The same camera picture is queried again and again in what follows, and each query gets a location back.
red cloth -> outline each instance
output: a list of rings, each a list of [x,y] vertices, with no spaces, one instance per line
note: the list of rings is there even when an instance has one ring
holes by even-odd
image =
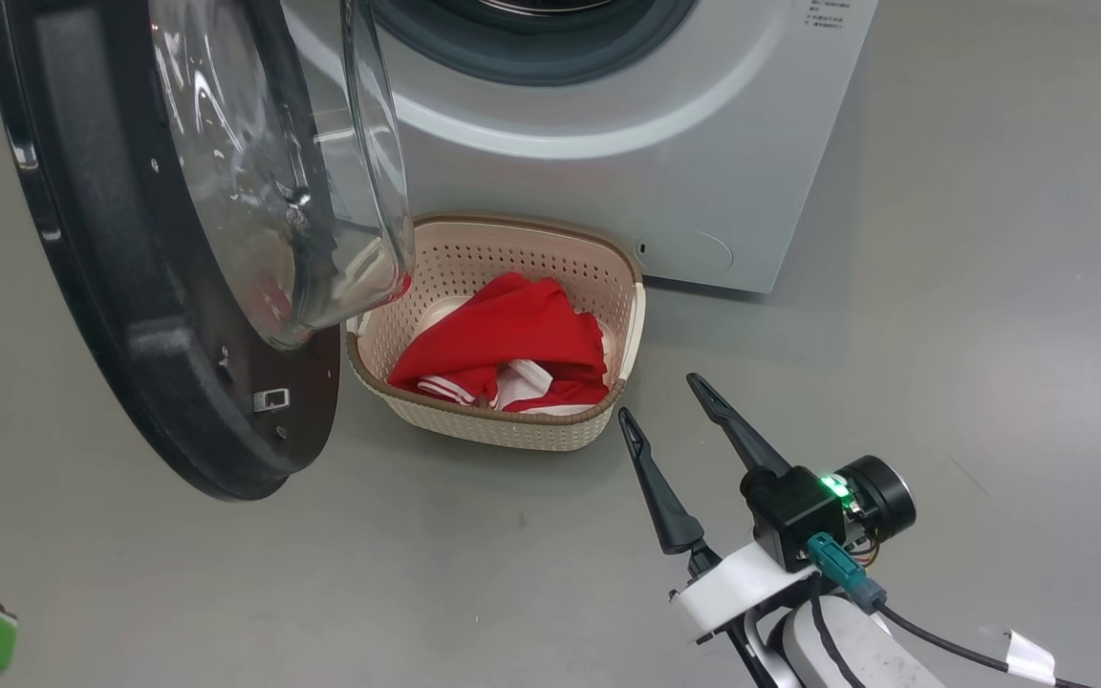
[[[389,383],[423,392],[421,379],[440,375],[478,400],[494,401],[499,370],[519,359],[542,365],[554,382],[546,396],[513,402],[508,411],[592,405],[609,393],[598,319],[577,314],[555,280],[532,283],[515,272],[491,280],[411,341]]]

washing machine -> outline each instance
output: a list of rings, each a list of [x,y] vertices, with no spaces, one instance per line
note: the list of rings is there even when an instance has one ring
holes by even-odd
[[[325,0],[285,0],[337,74]],[[415,214],[532,215],[770,292],[875,0],[379,0]]]
[[[340,323],[410,287],[419,214],[541,215],[770,288],[871,12],[0,0],[1,154],[141,435],[261,500],[323,451]]]

plastic basket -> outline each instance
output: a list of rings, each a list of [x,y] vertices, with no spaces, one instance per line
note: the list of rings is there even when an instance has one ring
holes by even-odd
[[[364,386],[411,425],[487,445],[569,452],[598,438],[634,364],[645,295],[639,269],[607,240],[576,230],[490,218],[427,218],[415,227],[416,269],[405,296],[349,323],[346,350]],[[515,414],[415,395],[385,382],[429,309],[461,301],[508,271],[554,277],[574,308],[598,318],[611,347],[598,405],[569,416]]]

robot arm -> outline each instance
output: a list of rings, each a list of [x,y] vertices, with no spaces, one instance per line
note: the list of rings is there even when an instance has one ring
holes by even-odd
[[[713,553],[704,527],[686,513],[652,460],[652,445],[633,415],[619,412],[662,552],[690,555],[689,582],[671,592],[687,640],[705,643],[727,635],[760,688],[944,688],[896,643],[875,613],[884,611],[904,630],[992,669],[1077,685],[1054,678],[1049,667],[1031,676],[1012,663],[958,648],[884,605],[886,592],[862,565],[916,517],[908,487],[886,462],[862,457],[818,478],[789,465],[707,380],[693,373],[687,382],[746,467],[740,489],[755,522],[755,543],[729,557]],[[843,598],[830,596],[839,588]],[[761,619],[782,609],[787,613],[774,630],[760,635]],[[1045,649],[1039,652],[1051,662]]]

connector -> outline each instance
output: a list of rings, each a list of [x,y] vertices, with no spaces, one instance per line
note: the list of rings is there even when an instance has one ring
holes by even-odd
[[[852,603],[864,613],[873,613],[880,602],[886,601],[886,589],[865,575],[851,554],[844,552],[835,537],[818,533],[807,540],[809,560],[838,587],[843,588]]]

